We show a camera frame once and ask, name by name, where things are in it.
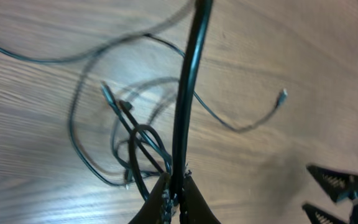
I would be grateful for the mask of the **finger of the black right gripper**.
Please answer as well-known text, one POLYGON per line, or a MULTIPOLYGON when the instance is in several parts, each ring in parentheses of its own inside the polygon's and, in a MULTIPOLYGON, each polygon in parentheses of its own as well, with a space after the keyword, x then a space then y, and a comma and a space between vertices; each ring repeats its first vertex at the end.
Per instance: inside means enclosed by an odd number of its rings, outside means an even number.
POLYGON ((314 164, 307 165, 306 169, 334 203, 345 198, 358 200, 357 173, 330 170, 314 164))
POLYGON ((346 222, 338 219, 337 217, 328 214, 327 212, 305 203, 302 205, 303 211, 306 213, 311 224, 347 224, 346 222))

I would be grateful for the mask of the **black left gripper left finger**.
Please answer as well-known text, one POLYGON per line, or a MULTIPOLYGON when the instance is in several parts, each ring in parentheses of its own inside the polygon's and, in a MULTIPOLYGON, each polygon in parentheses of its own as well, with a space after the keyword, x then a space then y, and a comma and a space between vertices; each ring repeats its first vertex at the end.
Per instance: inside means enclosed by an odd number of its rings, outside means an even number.
POLYGON ((170 219, 169 212, 166 211, 169 202, 167 202, 170 175, 163 173, 149 198, 145 201, 142 208, 129 222, 129 224, 163 224, 168 223, 170 219))

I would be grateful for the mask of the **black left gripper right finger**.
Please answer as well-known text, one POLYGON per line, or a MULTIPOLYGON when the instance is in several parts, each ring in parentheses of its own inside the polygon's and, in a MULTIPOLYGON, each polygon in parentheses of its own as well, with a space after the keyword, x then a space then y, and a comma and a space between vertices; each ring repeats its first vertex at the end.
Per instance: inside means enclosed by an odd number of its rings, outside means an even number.
POLYGON ((220 224, 214 216, 192 176, 188 175, 183 182, 183 200, 180 205, 181 224, 220 224))

